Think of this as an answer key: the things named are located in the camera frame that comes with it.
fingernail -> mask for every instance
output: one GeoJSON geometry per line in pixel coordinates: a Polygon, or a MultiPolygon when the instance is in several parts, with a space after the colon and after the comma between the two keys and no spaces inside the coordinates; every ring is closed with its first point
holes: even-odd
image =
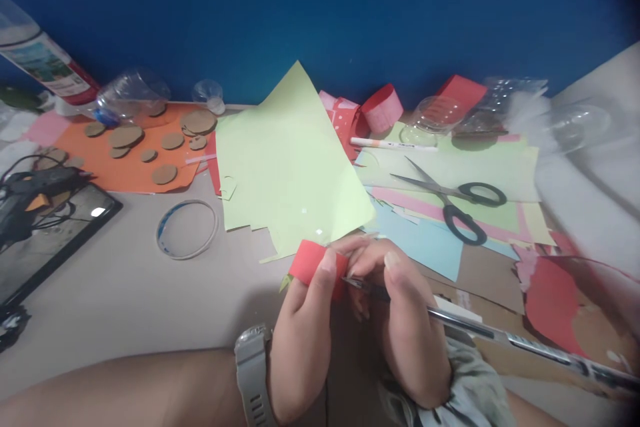
{"type": "Polygon", "coordinates": [[[389,272],[389,276],[392,281],[398,279],[398,264],[400,263],[400,257],[393,250],[389,250],[385,254],[385,269],[389,272]]]}
{"type": "Polygon", "coordinates": [[[335,273],[335,250],[333,249],[327,249],[327,251],[325,252],[325,256],[322,257],[322,260],[320,261],[320,264],[318,265],[318,268],[322,269],[322,270],[326,270],[327,272],[331,272],[331,273],[335,273]]]}

wristwatch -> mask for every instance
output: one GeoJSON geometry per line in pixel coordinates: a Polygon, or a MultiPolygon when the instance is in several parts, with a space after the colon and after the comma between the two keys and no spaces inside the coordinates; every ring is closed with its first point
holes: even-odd
{"type": "Polygon", "coordinates": [[[249,427],[277,427],[267,391],[267,342],[271,330],[258,324],[245,330],[235,341],[238,387],[249,427]]]}

hand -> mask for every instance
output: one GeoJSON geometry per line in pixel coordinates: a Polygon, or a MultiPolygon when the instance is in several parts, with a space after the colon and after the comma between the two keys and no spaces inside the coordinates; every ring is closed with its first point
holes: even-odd
{"type": "Polygon", "coordinates": [[[442,324],[432,320],[427,305],[437,307],[425,279],[393,242],[372,241],[351,256],[349,275],[384,283],[391,303],[368,298],[349,288],[355,311],[369,318],[394,377],[423,408],[435,408],[449,399],[451,366],[442,324]]]}
{"type": "Polygon", "coordinates": [[[371,242],[347,236],[327,249],[307,287],[294,278],[273,331],[267,389],[278,424],[289,424],[312,405],[322,391],[331,357],[331,294],[336,253],[349,255],[371,242]]]}

watch strap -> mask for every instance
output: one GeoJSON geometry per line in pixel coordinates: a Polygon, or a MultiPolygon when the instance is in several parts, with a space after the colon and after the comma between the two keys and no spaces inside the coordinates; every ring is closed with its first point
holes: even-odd
{"type": "Polygon", "coordinates": [[[267,391],[267,353],[264,336],[236,349],[237,379],[249,427],[277,427],[267,391]]]}

pen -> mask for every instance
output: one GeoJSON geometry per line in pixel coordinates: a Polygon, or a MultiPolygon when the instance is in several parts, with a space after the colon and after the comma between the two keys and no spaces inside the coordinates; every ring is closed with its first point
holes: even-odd
{"type": "Polygon", "coordinates": [[[416,150],[416,151],[438,151],[438,147],[423,147],[422,145],[413,145],[412,143],[389,142],[386,140],[361,139],[351,137],[351,144],[359,147],[377,147],[398,150],[416,150]]]}
{"type": "MultiPolygon", "coordinates": [[[[372,284],[362,279],[342,277],[347,282],[359,290],[381,300],[382,302],[390,302],[391,298],[384,286],[372,284]]],[[[532,342],[524,337],[510,334],[504,330],[493,328],[473,320],[450,314],[445,310],[427,306],[429,316],[441,321],[450,327],[463,330],[470,334],[491,340],[497,344],[504,346],[526,350],[532,354],[536,354],[552,362],[562,365],[576,374],[580,374],[593,382],[601,382],[611,388],[622,387],[624,389],[640,392],[640,379],[624,372],[612,369],[610,367],[596,364],[584,357],[576,354],[567,354],[562,350],[547,347],[538,342],[532,342]]]]}

